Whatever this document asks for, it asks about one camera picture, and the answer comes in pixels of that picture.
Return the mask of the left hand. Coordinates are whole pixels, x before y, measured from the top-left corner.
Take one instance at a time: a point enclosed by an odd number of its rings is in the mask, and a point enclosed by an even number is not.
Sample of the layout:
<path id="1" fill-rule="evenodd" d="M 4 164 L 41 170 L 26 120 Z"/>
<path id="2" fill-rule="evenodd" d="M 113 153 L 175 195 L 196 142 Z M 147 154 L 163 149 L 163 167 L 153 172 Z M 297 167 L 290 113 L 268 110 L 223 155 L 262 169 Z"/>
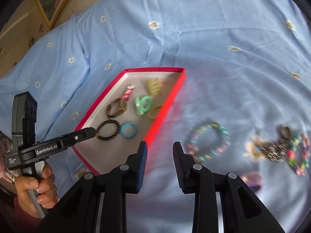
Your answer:
<path id="1" fill-rule="evenodd" d="M 43 167 L 42 179 L 40 181 L 34 177 L 18 176 L 15 179 L 15 188 L 17 191 L 17 201 L 21 209 L 28 215 L 39 219 L 38 212 L 27 192 L 28 190 L 37 191 L 39 193 L 36 198 L 38 204 L 45 209 L 52 209 L 59 201 L 54 181 L 55 176 L 49 164 Z"/>

